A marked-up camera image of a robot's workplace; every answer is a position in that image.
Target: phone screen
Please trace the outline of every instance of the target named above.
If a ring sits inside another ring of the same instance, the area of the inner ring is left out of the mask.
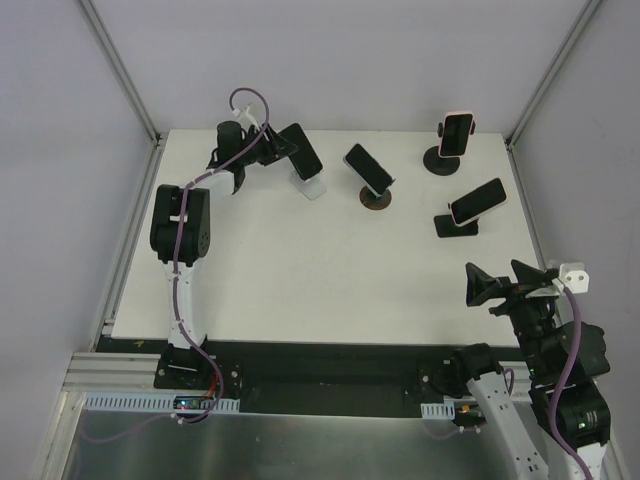
[[[449,115],[444,121],[442,142],[440,143],[441,157],[457,157],[464,155],[469,142],[469,132],[473,123],[473,115]]]
[[[296,153],[289,155],[289,160],[302,180],[309,180],[322,171],[322,162],[299,123],[289,125],[279,135],[298,147]]]
[[[451,204],[451,215],[453,215],[453,221],[457,225],[461,225],[504,203],[506,200],[507,192],[504,191],[502,181],[499,178],[494,178],[453,202]]]
[[[362,177],[367,186],[377,195],[382,195],[393,183],[393,178],[359,143],[354,145],[345,155],[344,161]]]

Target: purple cable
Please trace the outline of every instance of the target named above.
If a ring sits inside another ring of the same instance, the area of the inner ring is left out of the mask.
[[[258,132],[256,137],[249,143],[249,145],[247,145],[245,148],[240,150],[240,152],[235,154],[233,157],[231,157],[229,160],[224,162],[222,165],[219,165],[214,170],[206,171],[202,175],[196,177],[191,182],[187,183],[187,185],[184,187],[184,191],[182,193],[182,203],[180,204],[180,216],[179,216],[179,219],[178,219],[178,231],[176,233],[176,246],[173,249],[173,273],[176,274],[176,276],[173,278],[173,285],[172,285],[173,286],[173,289],[172,289],[173,290],[173,298],[172,298],[173,313],[174,313],[174,315],[176,317],[176,321],[178,322],[178,328],[180,329],[180,334],[184,337],[184,339],[187,341],[187,343],[191,347],[193,347],[193,349],[195,351],[197,351],[200,355],[202,355],[207,360],[207,362],[209,362],[209,364],[213,367],[213,369],[215,370],[216,374],[218,375],[218,381],[220,382],[220,392],[218,393],[218,395],[216,395],[216,399],[211,403],[211,405],[209,407],[207,407],[207,409],[203,413],[198,415],[197,417],[189,418],[189,419],[186,419],[186,418],[183,419],[183,421],[185,423],[199,422],[203,418],[207,417],[207,415],[209,415],[209,413],[216,407],[216,405],[218,405],[218,402],[220,401],[220,399],[222,398],[222,395],[224,393],[224,380],[222,379],[222,372],[220,371],[220,368],[218,367],[216,362],[207,354],[207,352],[205,352],[202,348],[200,348],[200,346],[198,344],[196,344],[189,337],[189,335],[187,334],[187,331],[185,330],[184,325],[182,323],[182,319],[180,318],[180,308],[178,307],[178,282],[179,282],[179,277],[177,276],[177,274],[180,273],[180,271],[178,270],[178,257],[180,255],[180,244],[182,243],[182,234],[183,234],[183,231],[184,231],[184,216],[185,216],[186,211],[187,211],[187,197],[189,195],[189,190],[191,190],[193,187],[195,187],[202,180],[204,180],[206,178],[209,178],[211,175],[215,175],[220,170],[225,169],[226,167],[231,165],[233,162],[238,160],[240,157],[242,157],[249,150],[251,150],[258,143],[260,138],[262,138],[262,136],[265,134],[265,132],[267,131],[267,127],[269,125],[269,104],[267,103],[267,100],[262,96],[262,94],[260,94],[260,92],[258,92],[257,90],[254,90],[253,88],[239,87],[239,88],[236,88],[233,92],[231,92],[231,95],[229,96],[229,106],[231,107],[231,110],[235,111],[235,107],[233,105],[233,98],[239,92],[250,92],[250,93],[253,93],[254,95],[256,95],[262,101],[262,103],[264,105],[265,119],[264,119],[264,123],[262,124],[262,127],[260,128],[260,131]]]
[[[511,378],[509,379],[509,385],[507,385],[507,391],[509,392],[509,396],[511,396],[513,393],[513,385],[516,383],[516,372],[513,371],[513,368],[505,368],[502,373],[505,377],[507,376],[507,373],[510,374],[509,376]]]
[[[553,395],[551,396],[551,403],[549,405],[549,426],[551,428],[551,434],[556,442],[567,452],[571,457],[576,461],[586,480],[593,480],[593,475],[589,471],[589,467],[584,460],[580,458],[578,452],[576,452],[571,446],[562,438],[560,432],[558,431],[558,424],[556,419],[556,414],[558,412],[558,402],[560,401],[560,395],[562,395],[562,390],[567,385],[567,380],[569,380],[569,375],[571,374],[571,370],[573,369],[573,365],[576,363],[576,358],[578,358],[578,352],[580,350],[580,337],[582,336],[582,317],[580,315],[580,310],[578,309],[578,304],[576,302],[576,297],[573,293],[568,289],[564,289],[564,293],[571,304],[571,309],[573,310],[573,338],[571,339],[571,348],[569,350],[569,355],[567,357],[567,363],[565,363],[564,368],[562,369],[562,373],[560,374],[560,378],[558,379],[558,383],[556,384],[555,389],[553,390]]]
[[[253,88],[239,87],[239,88],[236,88],[233,92],[231,92],[231,95],[229,96],[229,106],[231,107],[231,110],[235,110],[235,107],[233,106],[233,97],[235,97],[239,92],[253,93],[262,101],[262,104],[264,105],[264,123],[262,124],[260,131],[256,135],[256,138],[254,138],[249,143],[249,145],[247,145],[245,148],[240,150],[240,152],[238,152],[236,155],[234,155],[229,160],[224,162],[222,165],[219,165],[218,167],[216,167],[215,170],[206,171],[205,173],[197,177],[195,180],[187,183],[187,185],[184,187],[184,191],[182,193],[182,203],[180,204],[180,217],[178,220],[178,232],[176,234],[176,246],[173,249],[173,273],[175,274],[179,273],[178,272],[178,256],[180,254],[180,244],[182,243],[182,233],[184,231],[184,216],[187,211],[187,197],[189,195],[189,190],[191,190],[193,187],[195,187],[198,183],[200,183],[205,178],[208,178],[211,175],[215,175],[220,170],[224,170],[233,162],[235,162],[240,157],[242,157],[245,153],[247,153],[249,150],[251,150],[253,147],[256,146],[256,144],[260,141],[260,138],[262,138],[262,136],[267,131],[267,126],[269,124],[269,104],[267,103],[267,100],[262,96],[260,92],[258,92],[257,90],[254,90]]]
[[[233,106],[233,97],[235,97],[235,95],[237,93],[242,92],[242,91],[251,92],[251,93],[255,94],[256,96],[258,96],[258,98],[260,98],[260,100],[262,100],[262,103],[264,104],[264,110],[265,110],[265,121],[264,121],[264,124],[262,125],[262,128],[258,132],[258,135],[256,135],[256,138],[254,138],[251,141],[251,143],[249,143],[249,145],[247,145],[238,154],[233,156],[231,159],[227,160],[225,163],[223,163],[222,165],[217,167],[215,170],[209,170],[209,171],[203,173],[202,175],[196,177],[193,181],[189,182],[185,186],[184,193],[182,195],[182,204],[180,206],[180,219],[179,219],[179,222],[178,222],[178,233],[176,235],[176,246],[175,246],[175,248],[173,250],[173,271],[176,274],[179,273],[179,271],[178,271],[178,255],[179,255],[179,252],[180,252],[180,243],[182,242],[182,233],[183,233],[183,230],[184,230],[184,216],[185,216],[186,209],[187,209],[188,191],[191,188],[193,188],[195,185],[200,183],[202,180],[204,180],[205,178],[208,178],[211,175],[214,175],[215,173],[219,172],[220,170],[226,168],[231,163],[235,162],[238,158],[240,158],[242,155],[244,155],[246,152],[248,152],[250,149],[252,149],[256,145],[256,143],[258,143],[260,138],[264,135],[264,133],[267,130],[267,125],[269,123],[269,105],[267,104],[266,99],[259,92],[257,92],[256,90],[254,90],[252,88],[246,88],[246,87],[236,88],[233,92],[231,92],[231,96],[229,97],[229,105],[231,106],[231,109],[235,110],[235,107]],[[220,368],[218,367],[216,362],[211,357],[209,357],[207,352],[205,352],[193,340],[191,340],[191,338],[187,334],[187,331],[184,329],[184,326],[183,326],[182,322],[180,321],[180,310],[178,308],[178,277],[175,277],[173,279],[173,299],[172,300],[173,300],[173,311],[175,313],[176,319],[178,320],[178,328],[180,329],[180,333],[185,338],[187,343],[189,343],[189,345],[191,345],[200,355],[202,355],[211,364],[211,366],[215,370],[216,374],[218,375],[218,381],[220,382],[220,392],[216,396],[215,400],[211,403],[211,405],[203,413],[201,413],[200,415],[198,415],[197,417],[194,417],[194,418],[183,418],[183,422],[185,422],[185,423],[195,423],[195,422],[198,422],[198,421],[202,420],[204,417],[206,417],[218,405],[218,402],[220,401],[220,399],[222,398],[222,395],[224,393],[224,380],[222,378],[222,372],[220,371]],[[93,437],[90,437],[89,435],[87,435],[87,433],[84,431],[84,424],[83,423],[81,423],[79,425],[78,430],[79,430],[80,436],[86,442],[93,443],[93,444],[103,444],[103,443],[113,442],[114,440],[118,440],[120,438],[126,437],[127,435],[130,435],[130,434],[140,430],[142,427],[144,427],[144,426],[146,426],[146,425],[148,425],[148,424],[150,424],[152,422],[155,422],[156,420],[159,420],[160,418],[171,418],[171,415],[170,414],[166,414],[166,413],[161,413],[159,415],[154,415],[153,417],[147,418],[144,422],[138,423],[137,425],[134,425],[133,427],[131,427],[131,428],[129,428],[129,429],[123,431],[123,432],[120,432],[120,433],[118,433],[116,435],[112,435],[110,437],[105,437],[105,438],[93,438]],[[81,464],[79,465],[79,467],[77,469],[76,475],[80,474],[80,468],[81,468]]]

